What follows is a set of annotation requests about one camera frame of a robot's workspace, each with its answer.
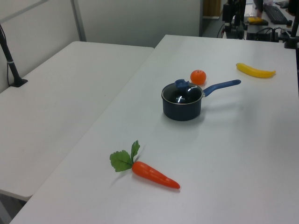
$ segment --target white wall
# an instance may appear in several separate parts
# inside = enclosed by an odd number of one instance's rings
[[[156,47],[166,35],[199,36],[202,0],[77,0],[86,40]]]
[[[1,25],[21,77],[79,40],[70,0],[46,1]],[[7,87],[6,58],[0,49],[0,92]]]

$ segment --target pot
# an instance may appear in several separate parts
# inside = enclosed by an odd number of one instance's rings
[[[211,85],[202,90],[198,85],[179,79],[163,88],[161,97],[163,99],[163,112],[173,120],[192,120],[199,116],[201,110],[201,99],[207,97],[213,91],[233,85],[240,84],[239,79]]]

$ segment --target toy banana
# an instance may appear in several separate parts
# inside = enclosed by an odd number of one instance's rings
[[[236,66],[237,69],[240,70],[241,72],[244,72],[247,75],[258,77],[258,78],[270,78],[276,73],[276,71],[258,70],[248,65],[245,65],[243,63],[237,63]]]

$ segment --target lid knob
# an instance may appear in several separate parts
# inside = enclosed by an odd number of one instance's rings
[[[189,87],[189,81],[186,82],[184,79],[178,79],[174,82],[174,84],[180,91],[186,91],[186,89]]]

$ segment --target toy carrot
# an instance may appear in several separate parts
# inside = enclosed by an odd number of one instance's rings
[[[127,153],[127,151],[125,150],[122,150],[121,152],[112,153],[110,155],[110,161],[115,171],[121,172],[132,168],[133,173],[135,173],[138,176],[162,184],[169,188],[179,189],[180,185],[174,180],[161,174],[159,171],[155,170],[154,168],[150,167],[149,165],[143,162],[133,161],[133,158],[137,155],[139,148],[140,145],[138,144],[138,141],[136,141],[132,145],[131,157],[129,153]]]

